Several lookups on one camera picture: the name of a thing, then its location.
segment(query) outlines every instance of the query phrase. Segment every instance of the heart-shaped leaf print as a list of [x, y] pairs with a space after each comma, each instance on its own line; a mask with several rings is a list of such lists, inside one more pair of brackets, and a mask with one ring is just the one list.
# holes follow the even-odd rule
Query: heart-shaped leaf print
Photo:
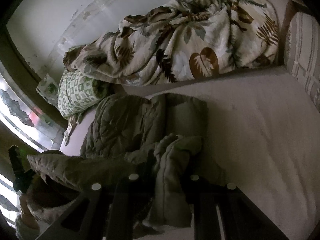
[[203, 48], [193, 53], [189, 59], [190, 71], [195, 79], [219, 75], [219, 64], [216, 53], [211, 48]]

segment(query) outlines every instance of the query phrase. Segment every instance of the mattress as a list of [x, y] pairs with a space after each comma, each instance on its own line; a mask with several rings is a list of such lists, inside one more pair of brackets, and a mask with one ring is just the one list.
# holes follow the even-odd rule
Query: mattress
[[[307, 239], [320, 219], [320, 115], [303, 87], [280, 67], [163, 89], [149, 91], [207, 101], [209, 125], [198, 174], [215, 182], [218, 164], [225, 182], [235, 183], [289, 239]], [[93, 118], [94, 110], [63, 153], [79, 154]], [[183, 232], [181, 239], [193, 238], [187, 237], [190, 230]]]

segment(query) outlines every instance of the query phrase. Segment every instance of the black object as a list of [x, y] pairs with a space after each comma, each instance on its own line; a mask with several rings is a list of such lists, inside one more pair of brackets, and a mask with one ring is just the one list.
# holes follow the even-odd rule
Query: black object
[[[194, 204], [195, 240], [288, 240], [238, 188], [231, 190], [194, 177], [195, 181], [184, 178], [182, 184], [187, 201]], [[122, 179], [114, 193], [102, 187], [82, 193], [37, 240], [101, 240], [103, 235], [107, 240], [131, 240], [134, 200], [150, 196], [150, 188], [136, 178], [133, 174], [133, 180]]]
[[9, 157], [13, 169], [13, 174], [16, 177], [15, 181], [13, 182], [13, 188], [16, 192], [20, 190], [22, 193], [26, 193], [29, 186], [31, 185], [33, 176], [36, 173], [31, 169], [27, 172], [24, 171], [18, 146], [13, 145], [10, 147]]

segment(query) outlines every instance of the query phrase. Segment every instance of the striped cloth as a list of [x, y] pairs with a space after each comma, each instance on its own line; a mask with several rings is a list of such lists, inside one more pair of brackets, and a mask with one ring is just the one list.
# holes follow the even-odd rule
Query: striped cloth
[[284, 64], [310, 95], [320, 112], [320, 26], [311, 15], [298, 12], [286, 37]]

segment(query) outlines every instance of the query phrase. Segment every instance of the white wall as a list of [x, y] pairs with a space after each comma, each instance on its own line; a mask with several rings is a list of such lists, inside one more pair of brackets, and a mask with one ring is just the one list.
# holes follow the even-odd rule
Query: white wall
[[61, 54], [68, 47], [92, 42], [106, 31], [115, 31], [126, 15], [146, 14], [168, 1], [23, 0], [7, 28], [30, 66], [40, 76], [50, 72], [58, 82], [63, 71]]

